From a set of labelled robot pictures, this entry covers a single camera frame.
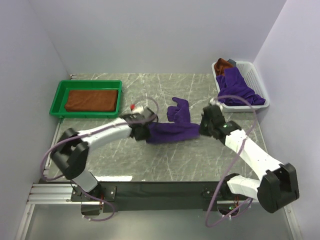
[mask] purple towel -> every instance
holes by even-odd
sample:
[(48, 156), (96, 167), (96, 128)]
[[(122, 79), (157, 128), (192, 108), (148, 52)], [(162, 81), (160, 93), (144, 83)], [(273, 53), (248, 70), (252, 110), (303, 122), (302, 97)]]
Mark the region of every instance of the purple towel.
[[(219, 96), (236, 95), (247, 100), (251, 105), (264, 105), (266, 100), (255, 93), (250, 87), (247, 86), (245, 79), (241, 76), (237, 67), (226, 68), (224, 76), (219, 75), (216, 77), (219, 84)], [(223, 98), (219, 100), (227, 106), (243, 106), (242, 101), (234, 98)]]
[(169, 106), (166, 115), (174, 123), (151, 123), (151, 137), (146, 140), (148, 144), (174, 143), (199, 136), (199, 125), (191, 123), (189, 102), (178, 97), (173, 97), (172, 100), (177, 106)]

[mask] cable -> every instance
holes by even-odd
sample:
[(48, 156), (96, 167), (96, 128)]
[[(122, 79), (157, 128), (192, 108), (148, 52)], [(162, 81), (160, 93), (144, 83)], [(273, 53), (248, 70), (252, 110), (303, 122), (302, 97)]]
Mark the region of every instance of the cable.
[[(219, 99), (225, 99), (225, 98), (234, 98), (234, 99), (238, 99), (240, 101), (242, 101), (243, 103), (245, 103), (247, 106), (249, 106), (249, 108), (252, 110), (253, 112), (253, 115), (254, 115), (254, 122), (251, 126), (251, 128), (245, 132), (245, 134), (248, 136), (251, 131), (255, 128), (257, 122), (258, 122), (258, 118), (257, 118), (257, 113), (256, 111), (254, 110), (254, 108), (251, 106), (251, 104), (245, 100), (244, 98), (240, 97), (240, 96), (236, 96), (236, 95), (224, 95), (224, 96), (218, 96), (217, 98), (214, 98), (214, 100), (219, 100)], [(218, 185), (216, 186), (215, 190), (214, 190), (214, 193), (213, 193), (213, 196), (211, 198), (211, 201), (210, 201), (210, 204), (209, 204), (209, 207), (206, 211), (206, 214), (205, 214), (205, 226), (207, 228), (212, 228), (214, 226), (216, 226), (217, 224), (219, 224), (220, 222), (222, 222), (223, 220), (227, 219), (232, 213), (234, 213), (236, 210), (238, 210), (239, 208), (241, 208), (245, 203), (247, 203), (248, 201), (249, 204), (248, 206), (245, 208), (245, 210), (243, 212), (241, 212), (240, 214), (237, 214), (237, 216), (240, 216), (242, 215), (245, 211), (248, 210), (248, 208), (250, 207), (253, 199), (252, 198), (247, 198), (244, 202), (242, 202), (239, 206), (237, 206), (236, 208), (234, 208), (232, 211), (230, 211), (227, 215), (225, 215), (224, 217), (222, 217), (221, 219), (219, 219), (218, 221), (214, 222), (213, 224), (209, 224), (208, 221), (209, 221), (209, 216), (210, 216), (210, 213), (211, 213), (211, 209), (216, 201), (216, 198), (217, 198), (217, 195), (218, 195), (218, 192), (223, 184), (223, 181), (225, 179), (225, 177), (227, 176), (228, 172), (230, 172), (231, 168), (233, 167), (233, 165), (236, 163), (236, 161), (239, 159), (240, 157), (240, 154), (242, 152), (242, 150), (244, 149), (245, 147), (245, 143), (246, 143), (246, 138), (242, 141), (242, 144), (241, 144), (241, 147), (239, 149), (239, 151), (237, 152), (236, 156), (234, 157), (234, 159), (232, 160), (231, 164), (229, 165), (229, 167), (227, 168), (227, 170), (223, 173)]]

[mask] white wall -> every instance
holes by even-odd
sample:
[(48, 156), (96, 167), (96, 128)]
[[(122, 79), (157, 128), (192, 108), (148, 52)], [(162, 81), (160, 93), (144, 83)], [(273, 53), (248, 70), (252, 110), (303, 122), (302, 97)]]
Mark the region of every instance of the white wall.
[(40, 177), (56, 119), (49, 109), (68, 74), (27, 0), (0, 2), (0, 235), (16, 235)]
[(211, 73), (253, 61), (286, 0), (29, 0), (70, 73)]
[(259, 115), (269, 152), (292, 163), (304, 239), (319, 239), (320, 0), (287, 0), (254, 64), (271, 99)]

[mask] gray marble surface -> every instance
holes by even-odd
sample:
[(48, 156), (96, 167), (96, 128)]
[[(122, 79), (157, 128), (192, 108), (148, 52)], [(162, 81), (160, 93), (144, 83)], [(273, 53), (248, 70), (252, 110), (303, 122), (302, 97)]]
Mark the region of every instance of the gray marble surface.
[[(218, 95), (212, 74), (78, 74), (76, 80), (121, 80), (121, 113), (129, 112), (130, 104), (136, 99), (150, 96), (160, 106), (159, 121), (168, 122), (168, 106), (176, 106), (172, 97), (189, 101), (192, 123), (200, 123), (202, 108), (209, 99)], [(155, 105), (150, 100), (141, 101), (151, 109)], [(234, 120), (244, 130), (253, 123), (253, 113), (225, 113), (226, 120)], [(58, 137), (68, 128), (86, 130), (110, 122), (111, 119), (66, 118), (60, 124)], [(249, 135), (261, 148), (265, 149), (260, 127), (257, 125)], [(161, 145), (136, 142), (134, 139), (114, 141), (92, 152), (87, 168), (100, 181), (218, 181), (235, 157), (235, 153), (220, 141), (206, 136), (198, 139)], [(243, 161), (238, 160), (231, 173), (257, 178)], [(54, 163), (50, 164), (49, 177), (59, 174)]]

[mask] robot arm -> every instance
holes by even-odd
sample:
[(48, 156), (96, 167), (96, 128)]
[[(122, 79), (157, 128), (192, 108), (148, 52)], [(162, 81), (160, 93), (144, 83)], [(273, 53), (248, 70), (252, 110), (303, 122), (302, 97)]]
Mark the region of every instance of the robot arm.
[(274, 213), (299, 198), (296, 169), (267, 154), (235, 122), (226, 122), (218, 102), (210, 101), (210, 105), (203, 109), (199, 132), (205, 136), (213, 136), (236, 153), (246, 139), (239, 156), (253, 169), (258, 180), (236, 173), (230, 174), (224, 183), (231, 193), (258, 200), (269, 213)]
[(100, 198), (101, 186), (91, 172), (86, 169), (88, 155), (95, 149), (116, 140), (128, 137), (135, 138), (136, 141), (147, 139), (150, 136), (148, 124), (152, 120), (144, 121), (155, 117), (155, 113), (148, 107), (136, 107), (131, 111), (131, 114), (120, 116), (112, 122), (93, 129), (77, 132), (69, 128), (63, 133), (59, 142), (75, 136), (85, 134), (88, 136), (62, 144), (52, 151), (51, 158), (66, 179), (72, 180), (90, 195)]

